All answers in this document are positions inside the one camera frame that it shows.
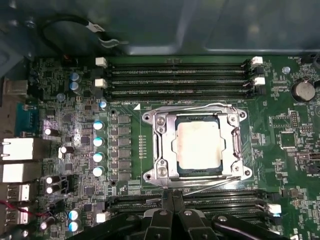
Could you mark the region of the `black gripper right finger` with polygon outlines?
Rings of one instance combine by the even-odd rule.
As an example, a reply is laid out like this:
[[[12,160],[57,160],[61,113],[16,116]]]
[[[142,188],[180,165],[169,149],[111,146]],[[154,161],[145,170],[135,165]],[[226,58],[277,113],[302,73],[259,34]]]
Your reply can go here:
[[[233,215],[220,214],[209,222],[194,209],[185,207],[181,191],[173,192],[173,209],[190,240],[283,240],[266,228]]]

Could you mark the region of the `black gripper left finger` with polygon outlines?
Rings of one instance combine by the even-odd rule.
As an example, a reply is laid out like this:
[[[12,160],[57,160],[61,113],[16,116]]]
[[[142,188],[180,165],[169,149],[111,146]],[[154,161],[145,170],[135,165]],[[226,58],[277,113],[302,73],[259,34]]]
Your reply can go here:
[[[170,240],[174,218],[173,192],[164,191],[161,208],[147,210],[143,217],[123,213],[102,224],[100,240]]]

